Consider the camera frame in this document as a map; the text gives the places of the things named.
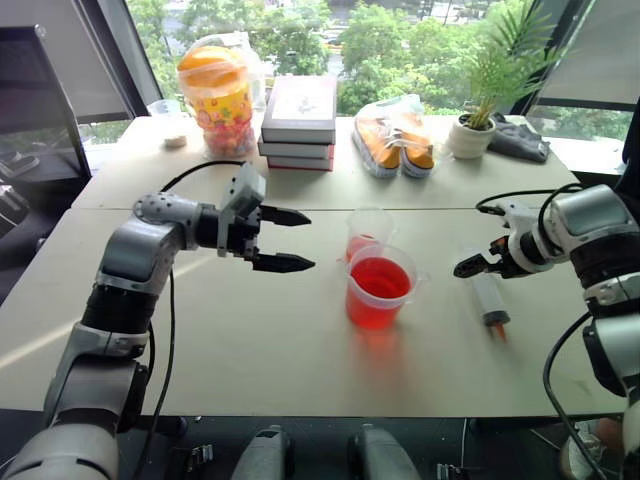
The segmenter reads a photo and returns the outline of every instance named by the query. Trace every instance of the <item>black cable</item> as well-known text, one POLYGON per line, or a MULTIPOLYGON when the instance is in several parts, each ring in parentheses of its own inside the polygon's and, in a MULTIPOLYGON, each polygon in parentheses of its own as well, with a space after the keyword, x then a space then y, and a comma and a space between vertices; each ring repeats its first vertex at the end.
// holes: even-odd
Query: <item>black cable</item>
POLYGON ((540 232, 540 237, 542 238, 542 241, 548 247, 554 248, 556 250, 561 250, 560 246, 556 244, 553 240, 551 240, 551 238, 549 237, 549 233, 547 232, 547 229, 544 226, 544 213, 554 198, 556 198, 561 193, 573 193, 576 191, 576 189, 578 189, 578 191, 582 190, 584 189, 584 186, 581 183, 569 183, 563 187, 560 187, 559 189, 554 191, 551 195, 549 195, 547 199, 544 201, 544 203, 542 204, 542 207, 540 207, 540 211, 538 212, 538 232, 540 232))
POLYGON ((16 453, 13 457, 8 458, 8 459, 7 459, 7 460, 5 460, 4 462, 2 462, 2 465, 0 465, 0 473, 2 473, 2 471, 4 470, 4 468, 5 468, 5 467, 8 467, 8 466, 9 466, 9 464, 10 464, 11 462, 13 462, 13 461, 16 459, 16 457, 17 457, 17 456, 18 456, 18 454, 16 453))
POLYGON ((462 447, 460 449, 460 468, 464 468, 464 453, 465 453, 465 444, 467 443, 467 425, 469 424, 469 419, 465 418, 464 423, 462 424, 462 447))
POLYGON ((534 434, 536 437, 538 437, 540 440, 542 440, 544 443, 549 445, 551 448, 553 448, 555 451, 559 452, 560 450, 562 450, 559 446, 557 446, 555 443, 553 443, 551 440, 549 440, 547 437, 545 437, 544 435, 540 434, 539 432, 537 432, 533 428, 530 428, 529 431, 532 434, 534 434))
POLYGON ((153 375, 153 367, 156 364, 156 335, 153 332, 153 324, 149 322, 149 367, 147 374, 147 384, 153 375))
POLYGON ((245 162, 239 162, 237 160, 214 160, 214 161, 211 161, 211 162, 201 163, 200 165, 196 165, 195 167, 192 167, 189 170, 185 170, 184 172, 182 172, 180 175, 178 175, 173 180, 171 180, 169 183, 167 183, 164 187, 162 187, 162 189, 160 191, 161 192, 166 192, 167 190, 175 187, 176 184, 178 182, 180 182, 182 179, 184 179, 185 177, 188 177, 193 172, 197 172, 198 170, 201 170, 201 169, 203 169, 205 167, 211 167, 213 165, 238 165, 238 166, 242 166, 243 163, 245 163, 245 162))
POLYGON ((490 202, 492 200, 498 200, 500 198, 505 198, 505 197, 517 197, 520 195, 545 195, 545 194, 549 194, 549 193, 553 193, 555 192, 555 190, 520 190, 520 191, 516 191, 516 192, 506 192, 506 193, 500 193, 498 195, 493 195, 491 197, 487 197, 483 200, 480 200, 478 203, 476 203, 476 210, 478 210, 481 213, 491 213, 491 214, 495 214, 496 213, 496 207, 484 207, 483 205, 487 202, 490 202))
POLYGON ((545 391, 547 392, 547 397, 549 397, 549 400, 553 405, 553 408, 558 413, 558 416, 560 417, 560 420, 562 420, 562 423, 564 423, 564 426, 567 427, 567 430, 569 430, 569 435, 571 436, 573 441, 576 442, 576 445, 578 446, 580 453, 582 453, 582 456, 589 463, 593 471, 596 472, 596 474, 600 479, 607 480, 607 477, 605 476, 604 472, 600 469, 598 462, 596 462, 594 458, 591 456, 591 454, 587 450, 586 445, 578 435, 578 432, 576 432, 574 426, 571 425, 571 421, 569 420, 569 417, 567 416, 564 409, 562 408, 562 405, 560 405, 560 402, 556 398, 556 395, 553 393, 553 389, 551 388, 551 382, 549 380, 549 377, 551 375, 551 367, 553 366, 553 361, 558 355, 558 352, 560 351, 564 343, 567 341, 567 339, 580 327, 580 325, 582 325, 584 322, 589 320, 589 318, 591 318, 591 313, 589 312, 582 315, 558 339, 556 344, 553 346, 553 348, 549 352, 549 355, 547 356, 547 360, 544 363, 544 370, 542 373, 542 383, 544 385, 545 391))
POLYGON ((164 403, 164 398, 167 396, 167 390, 169 389, 169 381, 171 380, 171 372, 173 370, 173 355, 175 352, 175 343, 176 343, 176 304, 175 304, 175 281, 173 278, 173 270, 169 273, 169 308, 171 310, 171 333, 169 339, 169 360, 167 361, 167 371, 164 375, 164 383, 162 384, 162 390, 160 391, 160 397, 158 397, 158 403, 156 404, 156 409, 153 412, 153 420, 151 421, 151 426, 149 427, 149 431, 147 432, 147 437, 144 441, 144 447, 142 447, 142 453, 140 454, 140 458, 138 459, 138 464, 133 473, 133 480, 139 480, 140 475, 142 474, 142 470, 147 463, 147 459, 149 458, 149 451, 151 449, 151 442, 153 441, 153 435, 156 432, 156 428, 158 426, 158 418, 160 417, 160 410, 162 409, 162 404, 164 403))
MULTIPOLYGON (((179 183, 185 177, 191 175, 193 172, 197 172, 205 167, 213 166, 213 165, 237 165, 242 166, 244 162, 239 162, 237 160, 214 160, 211 162, 204 162, 200 165, 196 165, 188 170, 185 170, 177 177, 174 177, 169 183, 167 183, 162 189, 161 192, 166 192, 167 190, 173 188, 177 183, 179 183)), ((153 412, 153 419, 151 421, 151 426, 149 427, 149 431, 147 432, 147 436, 144 441, 144 446, 142 447, 142 453, 140 454, 140 458, 138 459, 138 464, 136 465, 136 469, 133 473, 133 480, 138 480, 140 475, 142 475, 142 470, 147 463, 147 459, 149 458, 149 451, 151 449, 151 442, 153 441, 153 436, 155 434, 156 428, 158 426, 158 419, 160 418, 160 411, 162 410, 162 404, 164 403, 164 399, 167 395, 167 390, 169 389, 169 382, 171 381, 171 372, 173 371, 173 357, 175 354, 175 340, 176 340, 176 305, 175 305, 175 279, 173 277, 173 269, 169 272, 169 308, 171 315, 171 333, 169 339, 169 360, 167 361, 167 371, 164 375, 164 381, 162 384, 162 390, 160 391, 160 397, 158 397, 158 402, 156 403, 156 408, 153 412)), ((153 326, 151 322, 149 322, 149 379, 151 378, 151 374, 153 373, 153 367, 155 364, 155 334, 153 332, 153 326)))

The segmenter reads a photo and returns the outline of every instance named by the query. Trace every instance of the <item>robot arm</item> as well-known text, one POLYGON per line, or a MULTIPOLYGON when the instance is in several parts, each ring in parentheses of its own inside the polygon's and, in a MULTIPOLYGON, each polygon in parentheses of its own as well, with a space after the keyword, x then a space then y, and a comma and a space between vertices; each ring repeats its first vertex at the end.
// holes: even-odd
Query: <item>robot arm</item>
POLYGON ((74 325, 47 392, 48 428, 33 437, 4 479, 109 479, 118 471, 115 434, 131 428, 148 380, 142 355, 155 303, 179 250, 217 248, 254 270, 295 272, 313 262, 264 255, 256 246, 262 220, 295 226, 301 213, 261 205, 265 181, 245 164, 222 207, 169 193, 146 195, 107 244, 82 320, 74 325))
POLYGON ((571 261, 593 316, 583 338, 598 381, 628 408, 623 422, 625 467, 640 465, 640 228, 625 201, 599 185, 554 199, 541 232, 537 212, 501 201, 488 213, 501 216, 510 234, 491 242, 489 263, 474 255, 456 265, 454 275, 480 272, 503 278, 543 272, 571 261))

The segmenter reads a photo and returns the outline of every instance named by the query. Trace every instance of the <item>plastic bag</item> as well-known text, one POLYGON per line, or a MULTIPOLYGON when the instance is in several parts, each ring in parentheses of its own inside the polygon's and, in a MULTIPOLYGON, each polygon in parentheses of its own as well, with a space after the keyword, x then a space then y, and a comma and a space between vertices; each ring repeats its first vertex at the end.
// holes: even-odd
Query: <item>plastic bag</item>
POLYGON ((226 47, 242 54, 247 64, 247 75, 251 89, 251 104, 256 111, 264 111, 266 104, 265 70, 264 64, 256 51, 251 48, 249 34, 247 32, 220 33, 207 35, 197 40, 189 51, 194 48, 212 45, 216 47, 226 47))
POLYGON ((433 144, 427 136, 424 109, 415 94, 365 105, 356 115, 353 141, 372 175, 429 175, 434 166, 433 144))
POLYGON ((241 53, 209 45, 193 48, 178 65, 178 79, 213 158, 239 157, 255 148, 241 53))

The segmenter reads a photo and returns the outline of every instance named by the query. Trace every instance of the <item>book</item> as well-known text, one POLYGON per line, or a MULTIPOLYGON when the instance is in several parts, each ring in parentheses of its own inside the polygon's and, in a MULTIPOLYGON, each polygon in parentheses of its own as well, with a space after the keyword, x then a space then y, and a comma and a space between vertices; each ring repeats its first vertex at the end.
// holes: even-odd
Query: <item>book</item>
POLYGON ((335 143, 337 86, 328 75, 276 77, 262 122, 264 143, 335 143))
POLYGON ((258 151, 263 157, 306 157, 329 158, 333 145, 310 143, 264 143, 262 137, 258 140, 258 151))
POLYGON ((267 165, 269 165, 269 168, 290 168, 294 170, 325 170, 331 172, 333 171, 333 157, 267 157, 267 165))

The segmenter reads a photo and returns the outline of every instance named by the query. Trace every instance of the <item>sneaker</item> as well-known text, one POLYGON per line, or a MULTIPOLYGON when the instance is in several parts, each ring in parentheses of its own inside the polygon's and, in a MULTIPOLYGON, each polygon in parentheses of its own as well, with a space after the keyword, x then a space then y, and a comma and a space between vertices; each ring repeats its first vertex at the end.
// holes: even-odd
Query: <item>sneaker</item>
POLYGON ((433 145, 424 133, 422 116, 405 113, 394 120, 402 139, 409 144, 400 155, 403 173, 411 177, 426 177, 433 168, 433 145))
MULTIPOLYGON (((597 424, 598 420, 576 422, 576 429, 578 430, 578 436, 586 445, 587 451, 599 462, 602 458, 604 446, 595 435, 597 424)), ((593 473, 589 462, 584 458, 578 445, 571 437, 560 450, 560 471, 569 480, 587 480, 593 473)))
POLYGON ((396 175, 402 150, 396 145, 399 136, 383 119, 356 117, 353 142, 372 175, 381 178, 396 175))

